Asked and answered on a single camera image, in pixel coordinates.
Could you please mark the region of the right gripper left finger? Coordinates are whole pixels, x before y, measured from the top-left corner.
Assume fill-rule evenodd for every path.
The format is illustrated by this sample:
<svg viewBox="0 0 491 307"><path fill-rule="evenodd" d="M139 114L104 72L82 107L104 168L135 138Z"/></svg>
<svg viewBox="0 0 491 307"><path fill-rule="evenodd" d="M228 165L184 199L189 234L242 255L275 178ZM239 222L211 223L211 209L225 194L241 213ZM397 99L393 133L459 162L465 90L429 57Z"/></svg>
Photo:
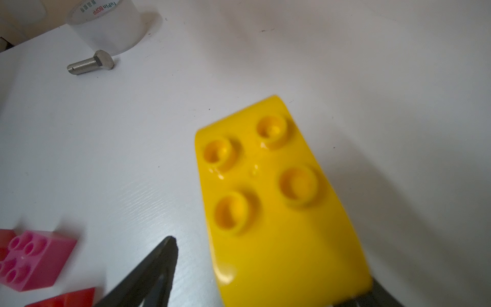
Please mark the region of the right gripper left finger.
<svg viewBox="0 0 491 307"><path fill-rule="evenodd" d="M177 259L176 239L167 236L96 306L167 306Z"/></svg>

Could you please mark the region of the small red lego brick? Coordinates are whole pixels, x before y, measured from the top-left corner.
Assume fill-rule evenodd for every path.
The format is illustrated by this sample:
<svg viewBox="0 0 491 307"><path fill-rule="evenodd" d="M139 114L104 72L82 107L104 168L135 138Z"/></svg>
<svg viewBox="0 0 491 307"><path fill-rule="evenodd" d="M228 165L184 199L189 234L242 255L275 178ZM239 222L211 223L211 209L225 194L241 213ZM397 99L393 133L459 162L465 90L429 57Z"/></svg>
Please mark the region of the small red lego brick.
<svg viewBox="0 0 491 307"><path fill-rule="evenodd" d="M14 230L9 229L1 229L0 230L0 261L4 261L4 259L10 253L9 244L12 239L16 237L16 233Z"/></svg>

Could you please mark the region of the pink lego brick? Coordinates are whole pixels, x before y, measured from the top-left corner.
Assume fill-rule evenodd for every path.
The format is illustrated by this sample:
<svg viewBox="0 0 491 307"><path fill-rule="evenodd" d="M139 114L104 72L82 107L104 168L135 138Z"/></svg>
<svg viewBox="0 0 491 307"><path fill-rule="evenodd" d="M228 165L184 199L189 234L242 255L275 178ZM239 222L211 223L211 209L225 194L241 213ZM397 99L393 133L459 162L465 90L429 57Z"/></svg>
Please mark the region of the pink lego brick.
<svg viewBox="0 0 491 307"><path fill-rule="evenodd" d="M6 246L1 284L18 292L53 286L76 244L57 232L24 231Z"/></svg>

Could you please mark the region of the long red lego front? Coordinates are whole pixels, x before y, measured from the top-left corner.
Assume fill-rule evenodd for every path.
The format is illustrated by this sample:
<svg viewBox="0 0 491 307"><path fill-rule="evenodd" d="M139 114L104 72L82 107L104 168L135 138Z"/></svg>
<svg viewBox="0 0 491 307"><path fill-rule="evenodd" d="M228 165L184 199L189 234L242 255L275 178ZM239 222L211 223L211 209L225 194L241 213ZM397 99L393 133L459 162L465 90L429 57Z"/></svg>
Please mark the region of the long red lego front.
<svg viewBox="0 0 491 307"><path fill-rule="evenodd" d="M69 292L53 298L44 299L26 307L92 307L95 287Z"/></svg>

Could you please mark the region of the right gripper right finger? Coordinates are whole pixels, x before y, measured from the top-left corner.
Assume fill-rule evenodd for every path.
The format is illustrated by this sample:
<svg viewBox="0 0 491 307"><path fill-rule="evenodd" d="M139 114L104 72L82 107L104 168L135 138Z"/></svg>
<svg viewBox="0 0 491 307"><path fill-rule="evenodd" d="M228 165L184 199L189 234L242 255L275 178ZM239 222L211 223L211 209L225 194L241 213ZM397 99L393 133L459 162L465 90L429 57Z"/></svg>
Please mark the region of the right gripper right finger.
<svg viewBox="0 0 491 307"><path fill-rule="evenodd" d="M349 299L334 307L404 307L376 279L373 279L372 289L363 295Z"/></svg>

